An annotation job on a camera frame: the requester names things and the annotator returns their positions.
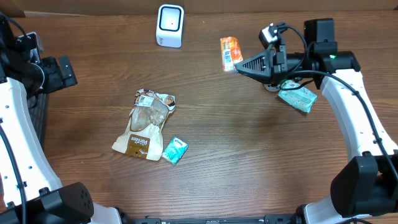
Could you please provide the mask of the snack bag brown white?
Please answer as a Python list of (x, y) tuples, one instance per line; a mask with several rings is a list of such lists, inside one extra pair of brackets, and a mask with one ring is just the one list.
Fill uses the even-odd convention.
[(128, 156), (158, 161), (164, 150), (162, 129), (175, 107), (173, 95), (137, 90), (126, 130), (113, 143), (112, 149)]

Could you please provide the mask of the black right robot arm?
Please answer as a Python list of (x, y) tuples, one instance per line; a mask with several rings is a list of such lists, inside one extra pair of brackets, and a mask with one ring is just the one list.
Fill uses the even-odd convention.
[(365, 223), (397, 211), (397, 144), (383, 128), (366, 93), (354, 53), (338, 50), (332, 18), (304, 22), (304, 51), (286, 51), (284, 22), (259, 33), (264, 50), (235, 67), (238, 73), (288, 91), (314, 83), (329, 101), (343, 134), (348, 163), (332, 180), (326, 198), (293, 215), (266, 215), (265, 223)]

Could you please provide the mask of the teal Kleenex tissue pack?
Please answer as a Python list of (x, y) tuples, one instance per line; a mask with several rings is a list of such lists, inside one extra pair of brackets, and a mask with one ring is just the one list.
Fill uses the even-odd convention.
[(162, 157), (169, 163), (176, 165), (188, 149), (188, 144), (177, 137), (173, 137), (162, 153)]

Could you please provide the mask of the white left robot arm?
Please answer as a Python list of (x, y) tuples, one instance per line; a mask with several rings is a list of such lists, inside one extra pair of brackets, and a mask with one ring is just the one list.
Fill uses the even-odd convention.
[(23, 32), (1, 14), (1, 177), (4, 203), (1, 223), (129, 223), (117, 207), (94, 203), (77, 182), (62, 185), (35, 131), (30, 98), (77, 84), (67, 56), (40, 57), (39, 37)]

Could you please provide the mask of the green lid jar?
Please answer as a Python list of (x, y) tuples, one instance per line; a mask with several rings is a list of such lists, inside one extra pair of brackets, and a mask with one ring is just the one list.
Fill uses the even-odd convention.
[(276, 85), (264, 84), (264, 88), (270, 92), (278, 92), (280, 90), (280, 84)]

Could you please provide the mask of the orange small box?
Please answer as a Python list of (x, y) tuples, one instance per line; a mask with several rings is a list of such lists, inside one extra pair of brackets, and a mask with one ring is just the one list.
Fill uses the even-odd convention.
[(243, 61), (240, 44), (235, 37), (223, 37), (220, 39), (221, 58), (225, 72), (235, 72), (235, 65)]

